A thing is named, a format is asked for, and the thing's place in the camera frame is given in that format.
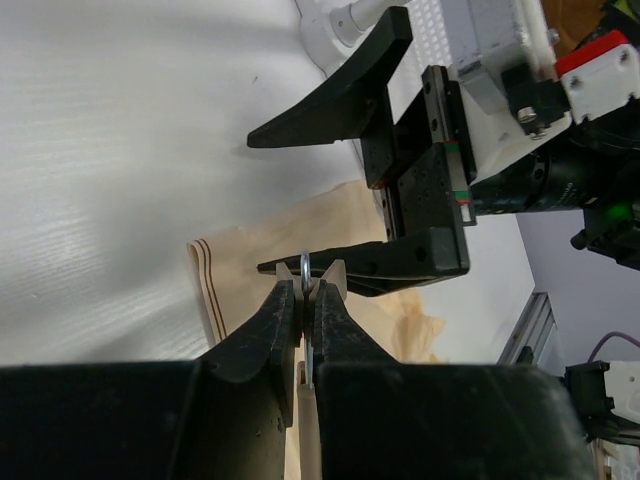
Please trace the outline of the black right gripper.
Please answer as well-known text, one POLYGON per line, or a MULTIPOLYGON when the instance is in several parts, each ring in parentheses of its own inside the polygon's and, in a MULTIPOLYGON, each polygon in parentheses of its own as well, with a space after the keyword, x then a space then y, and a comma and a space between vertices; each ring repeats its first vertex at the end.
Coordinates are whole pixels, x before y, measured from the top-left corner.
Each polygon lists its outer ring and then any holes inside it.
POLYGON ((639 267, 639 150, 606 145, 591 127, 571 127, 488 179, 476 175, 457 82, 428 67, 423 93, 405 112, 416 146, 392 185, 393 241, 309 254, 311 275, 345 263, 349 292, 383 296, 463 276, 470 260, 464 227, 480 216, 580 209, 571 244, 639 267))

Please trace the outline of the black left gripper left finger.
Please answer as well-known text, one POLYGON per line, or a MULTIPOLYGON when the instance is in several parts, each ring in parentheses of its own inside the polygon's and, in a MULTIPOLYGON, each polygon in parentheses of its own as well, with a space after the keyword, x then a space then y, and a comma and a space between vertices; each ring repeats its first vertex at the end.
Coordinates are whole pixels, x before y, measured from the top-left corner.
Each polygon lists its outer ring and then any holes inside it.
POLYGON ((1 371, 5 479, 280 479, 293 417, 295 293, 193 360, 1 371))

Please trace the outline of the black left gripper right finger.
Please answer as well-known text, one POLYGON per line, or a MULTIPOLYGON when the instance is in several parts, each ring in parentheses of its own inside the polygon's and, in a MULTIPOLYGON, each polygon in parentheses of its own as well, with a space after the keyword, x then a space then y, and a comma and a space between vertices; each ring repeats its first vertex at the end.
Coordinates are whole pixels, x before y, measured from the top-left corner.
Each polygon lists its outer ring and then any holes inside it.
POLYGON ((319 287, 314 386, 325 479, 591 479, 566 389, 537 367, 405 364, 319 287))

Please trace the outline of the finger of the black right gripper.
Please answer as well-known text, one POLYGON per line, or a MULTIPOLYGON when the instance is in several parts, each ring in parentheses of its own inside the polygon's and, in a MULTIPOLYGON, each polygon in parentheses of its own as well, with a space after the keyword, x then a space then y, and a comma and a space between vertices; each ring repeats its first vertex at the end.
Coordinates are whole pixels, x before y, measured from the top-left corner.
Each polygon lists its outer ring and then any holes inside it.
POLYGON ((413 40, 408 9, 388 8, 355 53, 299 103, 251 131, 247 146, 276 149, 358 140, 370 188, 386 188, 403 169, 388 83, 413 40))

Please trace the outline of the wooden clip hanger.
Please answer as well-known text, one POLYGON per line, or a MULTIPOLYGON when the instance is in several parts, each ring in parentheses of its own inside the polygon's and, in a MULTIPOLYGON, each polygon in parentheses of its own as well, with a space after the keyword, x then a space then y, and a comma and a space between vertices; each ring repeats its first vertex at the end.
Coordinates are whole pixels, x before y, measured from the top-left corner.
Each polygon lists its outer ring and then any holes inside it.
POLYGON ((338 305, 344 307, 347 298, 346 270, 343 260, 334 261, 320 278, 312 276, 310 253, 304 251, 299 257, 299 276, 295 277, 284 260, 276 263, 278 279, 294 279, 294 293, 302 332, 302 357, 295 373, 295 399, 297 418, 297 458, 301 479, 321 479, 321 438, 319 414, 314 385, 314 332, 320 324, 315 320, 316 303, 322 282, 337 289, 338 305))

